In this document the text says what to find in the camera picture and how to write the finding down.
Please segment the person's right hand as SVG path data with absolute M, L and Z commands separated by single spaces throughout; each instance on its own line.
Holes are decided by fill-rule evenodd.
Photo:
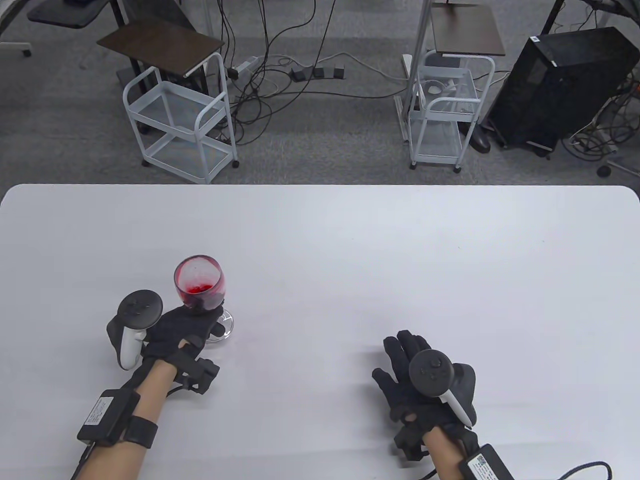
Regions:
M 475 426 L 476 373 L 470 365 L 452 362 L 410 330 L 386 337 L 382 345 L 393 374 L 376 368 L 372 379 L 386 398 L 393 422 L 402 422 L 417 438 L 436 427 Z

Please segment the person's left hand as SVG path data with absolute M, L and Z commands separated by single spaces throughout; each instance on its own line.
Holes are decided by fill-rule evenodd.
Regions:
M 226 328 L 219 323 L 224 307 L 214 310 L 197 310 L 179 306 L 162 314 L 146 332 L 146 346 L 142 358 L 167 361 L 175 352 L 184 352 L 188 357 L 199 358 L 210 334 L 221 338 Z

